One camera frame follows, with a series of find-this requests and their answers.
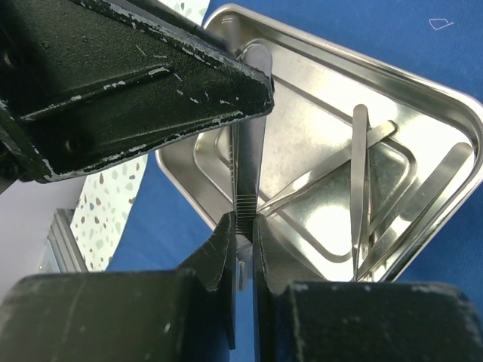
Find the blue surgical cloth wrap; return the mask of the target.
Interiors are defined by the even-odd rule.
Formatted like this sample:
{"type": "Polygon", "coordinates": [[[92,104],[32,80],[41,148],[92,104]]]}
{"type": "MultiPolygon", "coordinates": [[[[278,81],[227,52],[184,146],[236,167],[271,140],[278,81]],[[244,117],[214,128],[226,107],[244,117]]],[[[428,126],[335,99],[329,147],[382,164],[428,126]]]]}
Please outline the blue surgical cloth wrap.
{"type": "MultiPolygon", "coordinates": [[[[241,6],[471,96],[482,96],[480,1],[243,1],[241,6]]],[[[148,157],[111,272],[171,269],[208,237],[148,157]]],[[[475,192],[401,279],[459,287],[482,306],[482,193],[475,192]]]]}

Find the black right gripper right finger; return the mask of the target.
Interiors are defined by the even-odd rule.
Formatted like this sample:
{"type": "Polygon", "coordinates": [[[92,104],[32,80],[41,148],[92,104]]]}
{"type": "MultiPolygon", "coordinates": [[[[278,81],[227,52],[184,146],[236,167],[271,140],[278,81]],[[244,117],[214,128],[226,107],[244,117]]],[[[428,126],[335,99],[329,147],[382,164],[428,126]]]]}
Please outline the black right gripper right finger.
{"type": "Polygon", "coordinates": [[[253,224],[258,361],[480,361],[482,325],[456,287],[325,281],[253,224]]]}

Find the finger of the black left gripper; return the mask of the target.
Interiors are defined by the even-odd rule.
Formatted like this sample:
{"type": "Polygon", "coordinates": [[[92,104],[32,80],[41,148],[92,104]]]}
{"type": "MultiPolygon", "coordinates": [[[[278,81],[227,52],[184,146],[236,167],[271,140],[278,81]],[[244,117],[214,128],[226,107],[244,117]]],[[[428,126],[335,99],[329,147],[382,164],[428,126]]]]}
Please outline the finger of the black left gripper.
{"type": "Polygon", "coordinates": [[[273,86],[157,1],[1,3],[1,174],[52,183],[268,115],[273,86]]]}

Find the stainless steel instrument tray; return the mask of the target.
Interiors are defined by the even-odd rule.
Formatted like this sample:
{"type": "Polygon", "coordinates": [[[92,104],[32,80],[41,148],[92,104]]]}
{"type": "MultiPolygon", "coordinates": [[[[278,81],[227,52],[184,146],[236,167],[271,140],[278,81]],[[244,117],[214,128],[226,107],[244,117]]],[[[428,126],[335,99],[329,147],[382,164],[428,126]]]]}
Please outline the stainless steel instrument tray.
{"type": "Polygon", "coordinates": [[[272,54],[258,211],[329,281],[393,281],[482,181],[474,98],[229,4],[244,45],[272,54]]]}

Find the steel scalpel handle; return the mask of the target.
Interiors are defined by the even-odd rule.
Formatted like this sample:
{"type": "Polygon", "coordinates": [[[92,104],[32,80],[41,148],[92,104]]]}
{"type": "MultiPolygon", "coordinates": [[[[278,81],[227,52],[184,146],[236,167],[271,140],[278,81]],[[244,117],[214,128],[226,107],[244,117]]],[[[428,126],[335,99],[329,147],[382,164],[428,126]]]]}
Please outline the steel scalpel handle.
{"type": "Polygon", "coordinates": [[[236,219],[237,290],[248,288],[252,266],[252,228],[257,214],[266,116],[232,126],[231,156],[233,208],[236,219]]]}

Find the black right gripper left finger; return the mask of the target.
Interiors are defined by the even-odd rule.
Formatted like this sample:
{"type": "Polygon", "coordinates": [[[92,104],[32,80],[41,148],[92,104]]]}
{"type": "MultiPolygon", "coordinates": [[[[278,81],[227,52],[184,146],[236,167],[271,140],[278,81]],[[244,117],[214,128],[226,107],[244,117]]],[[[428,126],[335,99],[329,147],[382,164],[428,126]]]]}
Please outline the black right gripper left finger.
{"type": "Polygon", "coordinates": [[[3,361],[227,361],[235,216],[165,271],[33,275],[1,304],[3,361]]]}

